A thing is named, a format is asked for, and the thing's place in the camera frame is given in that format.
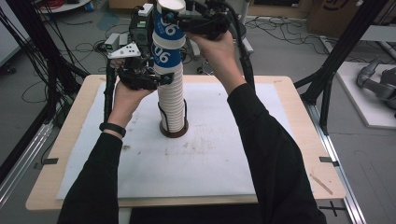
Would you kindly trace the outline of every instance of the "black sleeve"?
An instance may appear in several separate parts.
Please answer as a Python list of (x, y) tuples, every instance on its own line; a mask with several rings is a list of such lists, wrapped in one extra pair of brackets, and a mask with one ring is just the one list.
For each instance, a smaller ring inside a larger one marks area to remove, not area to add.
[(264, 223), (326, 223), (294, 140), (248, 84), (228, 103), (238, 125)]
[(64, 199), (58, 223), (119, 223), (118, 167), (122, 141), (101, 133)]

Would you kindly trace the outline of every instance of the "wooden table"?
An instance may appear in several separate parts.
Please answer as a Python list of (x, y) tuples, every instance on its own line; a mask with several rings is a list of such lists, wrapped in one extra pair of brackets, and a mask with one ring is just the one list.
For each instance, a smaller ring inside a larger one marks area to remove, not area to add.
[[(184, 82), (218, 82), (210, 76), (184, 76)], [(273, 83), (289, 120), (293, 137), (300, 147), (305, 169), (310, 175), (314, 197), (321, 199), (342, 199), (346, 196), (344, 187), (335, 172), (332, 163), (321, 162), (319, 157), (328, 157), (318, 134), (309, 118), (298, 92), (288, 77), (255, 77), (256, 83)], [(69, 115), (54, 143), (49, 158), (59, 158), (56, 164), (45, 165), (26, 202), (29, 210), (61, 209), (63, 200), (56, 195), (64, 177), (64, 170), (78, 139), (79, 130), (91, 108), (99, 86), (106, 82), (102, 75), (91, 75), (78, 93)], [(207, 196), (181, 198), (142, 198), (119, 200), (120, 207), (183, 205), (183, 204), (219, 204), (219, 203), (255, 203), (255, 195)]]

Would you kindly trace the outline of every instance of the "white paper sheet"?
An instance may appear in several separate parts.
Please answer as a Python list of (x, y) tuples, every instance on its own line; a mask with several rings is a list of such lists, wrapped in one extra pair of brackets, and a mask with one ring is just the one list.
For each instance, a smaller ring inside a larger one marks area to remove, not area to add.
[[(105, 83), (70, 155), (58, 199), (64, 199), (100, 134), (104, 89)], [(256, 92), (291, 134), (274, 85), (256, 84)], [(225, 90), (219, 83), (185, 83), (184, 98), (190, 128), (176, 139), (160, 132), (157, 92), (146, 97), (134, 112), (120, 155), (119, 198), (255, 193)]]

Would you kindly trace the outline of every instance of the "hand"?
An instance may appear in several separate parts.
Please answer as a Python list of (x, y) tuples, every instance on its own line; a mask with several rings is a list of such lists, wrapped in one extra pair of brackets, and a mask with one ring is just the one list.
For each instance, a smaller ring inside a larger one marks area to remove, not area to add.
[(107, 122), (125, 128), (142, 99), (152, 92), (148, 90), (134, 91), (119, 81), (116, 87), (113, 111)]
[(227, 62), (234, 62), (233, 37), (230, 32), (226, 32), (216, 40), (209, 40), (204, 35), (193, 35), (186, 33), (186, 36), (197, 43), (201, 55), (206, 58), (213, 67), (227, 66)]
[(197, 43), (201, 55), (212, 64), (215, 77), (230, 94), (236, 87), (246, 83), (236, 65), (233, 49), (233, 37), (230, 32), (220, 35), (216, 40), (208, 40), (203, 35), (186, 33)]

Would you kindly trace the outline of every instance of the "stain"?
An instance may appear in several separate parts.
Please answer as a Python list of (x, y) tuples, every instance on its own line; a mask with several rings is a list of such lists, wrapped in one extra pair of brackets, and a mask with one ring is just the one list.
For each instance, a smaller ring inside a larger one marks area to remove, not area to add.
[(323, 182), (321, 182), (316, 176), (314, 176), (312, 174), (309, 174), (309, 175), (315, 180), (315, 182), (317, 182), (319, 185), (321, 185), (324, 189), (326, 189), (326, 191), (328, 193), (330, 193), (332, 195), (332, 191), (325, 184), (323, 184)]

